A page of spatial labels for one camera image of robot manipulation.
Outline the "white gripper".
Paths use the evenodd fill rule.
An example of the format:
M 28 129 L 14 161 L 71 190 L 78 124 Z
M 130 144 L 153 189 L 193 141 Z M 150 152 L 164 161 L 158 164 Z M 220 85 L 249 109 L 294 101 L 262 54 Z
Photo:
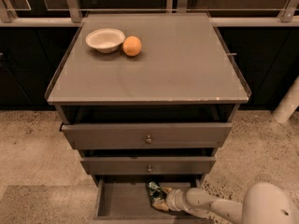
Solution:
M 166 194 L 165 202 L 155 202 L 152 207 L 161 211 L 192 211 L 192 206 L 187 201 L 187 194 L 190 191 L 181 189 L 172 189 L 169 187 L 161 187 Z

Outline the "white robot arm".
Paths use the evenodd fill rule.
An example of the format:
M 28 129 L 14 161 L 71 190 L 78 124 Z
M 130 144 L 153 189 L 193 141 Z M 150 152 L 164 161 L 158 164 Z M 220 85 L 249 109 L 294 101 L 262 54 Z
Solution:
M 232 224 L 299 224 L 299 209 L 286 193 L 270 183 L 251 186 L 242 203 L 210 195 L 204 189 L 188 190 L 148 183 L 151 205 L 162 211 L 184 211 L 195 217 L 208 212 Z

